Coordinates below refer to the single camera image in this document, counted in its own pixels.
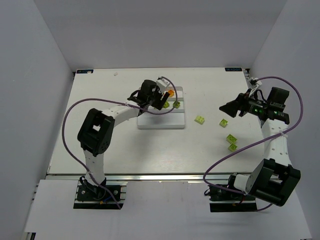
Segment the yellow 2x4 lego brick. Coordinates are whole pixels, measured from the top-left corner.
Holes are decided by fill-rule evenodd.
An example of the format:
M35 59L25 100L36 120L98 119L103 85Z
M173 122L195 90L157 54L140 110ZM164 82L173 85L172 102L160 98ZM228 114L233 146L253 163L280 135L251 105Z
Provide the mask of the yellow 2x4 lego brick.
M169 94L169 97L173 97L175 95L175 92L173 90L168 90L167 93Z

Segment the green 2x2 lego brick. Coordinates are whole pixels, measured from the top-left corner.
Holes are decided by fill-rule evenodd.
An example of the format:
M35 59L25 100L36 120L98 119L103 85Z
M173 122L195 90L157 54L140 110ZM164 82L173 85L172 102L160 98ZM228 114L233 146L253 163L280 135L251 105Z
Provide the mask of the green 2x2 lego brick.
M175 108L175 109L178 109L180 106L181 106L181 103L179 101L175 101L172 106Z

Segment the pale green 2x2 lego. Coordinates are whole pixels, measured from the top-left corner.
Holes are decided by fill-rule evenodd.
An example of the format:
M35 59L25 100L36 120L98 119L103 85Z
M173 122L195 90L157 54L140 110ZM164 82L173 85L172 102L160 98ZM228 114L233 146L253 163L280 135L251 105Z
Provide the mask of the pale green 2x2 lego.
M237 142L237 138L234 137L233 135L229 134L227 137L226 137L226 141L230 144L235 144Z
M220 122L219 122L219 125L223 128L225 128L227 125L228 125L228 121L226 119L222 119Z

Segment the pale green sloped lego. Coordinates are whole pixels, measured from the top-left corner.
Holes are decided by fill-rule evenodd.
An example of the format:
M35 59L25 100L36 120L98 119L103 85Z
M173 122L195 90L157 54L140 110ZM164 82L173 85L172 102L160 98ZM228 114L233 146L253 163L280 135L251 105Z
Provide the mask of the pale green sloped lego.
M203 116L197 115L194 121L202 125L205 122L205 118Z

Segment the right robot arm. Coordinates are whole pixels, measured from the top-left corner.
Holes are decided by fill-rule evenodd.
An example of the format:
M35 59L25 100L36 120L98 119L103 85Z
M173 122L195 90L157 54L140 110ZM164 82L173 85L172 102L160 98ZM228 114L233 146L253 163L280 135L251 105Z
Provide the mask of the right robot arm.
M231 189L241 191L257 199L282 207L301 179L301 172L292 166L287 137L290 117L284 112L289 91L272 87L266 101L259 100L257 92L249 88L233 101L219 107L230 117L245 114L260 120L264 142L264 154L260 164L250 175L235 173L228 179Z

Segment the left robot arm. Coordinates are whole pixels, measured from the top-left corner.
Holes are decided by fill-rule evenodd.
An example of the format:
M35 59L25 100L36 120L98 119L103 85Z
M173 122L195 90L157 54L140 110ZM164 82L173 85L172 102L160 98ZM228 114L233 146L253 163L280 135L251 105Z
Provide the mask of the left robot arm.
M161 110L169 97L165 92L170 82L164 78L157 81L146 79L140 89L134 91L124 105L118 104L101 111L92 108L77 135L85 156L85 165L89 169L85 180L93 185L106 185L104 173L104 153L111 144L114 128L132 118L137 118L150 106Z

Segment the pale green small lego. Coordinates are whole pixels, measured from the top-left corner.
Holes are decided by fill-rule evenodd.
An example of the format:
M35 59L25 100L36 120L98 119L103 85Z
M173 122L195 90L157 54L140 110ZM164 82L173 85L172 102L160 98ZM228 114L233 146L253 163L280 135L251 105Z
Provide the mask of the pale green small lego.
M229 147L228 150L231 152L235 152L237 150L238 146L232 143Z

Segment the left blue corner label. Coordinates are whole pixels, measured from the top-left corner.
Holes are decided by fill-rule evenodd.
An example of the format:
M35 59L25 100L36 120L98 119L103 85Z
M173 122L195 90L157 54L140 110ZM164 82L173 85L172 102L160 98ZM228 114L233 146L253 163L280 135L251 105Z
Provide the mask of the left blue corner label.
M76 74L92 74L93 72L93 69L78 69Z

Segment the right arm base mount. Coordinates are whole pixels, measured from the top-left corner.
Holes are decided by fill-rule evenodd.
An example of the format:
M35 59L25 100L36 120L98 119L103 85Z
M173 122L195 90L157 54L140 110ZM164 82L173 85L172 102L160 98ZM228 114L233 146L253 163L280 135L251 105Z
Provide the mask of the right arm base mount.
M258 210L256 198L208 185L203 193L209 197L211 213L242 213Z

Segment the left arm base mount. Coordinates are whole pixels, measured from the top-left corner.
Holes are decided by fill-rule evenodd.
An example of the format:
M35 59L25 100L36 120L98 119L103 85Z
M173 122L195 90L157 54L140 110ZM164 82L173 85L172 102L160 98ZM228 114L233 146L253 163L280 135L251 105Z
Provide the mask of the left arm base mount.
M76 188L73 208L81 210L120 210L126 199L127 187L125 185L106 185L111 194L97 185L89 183L81 176Z

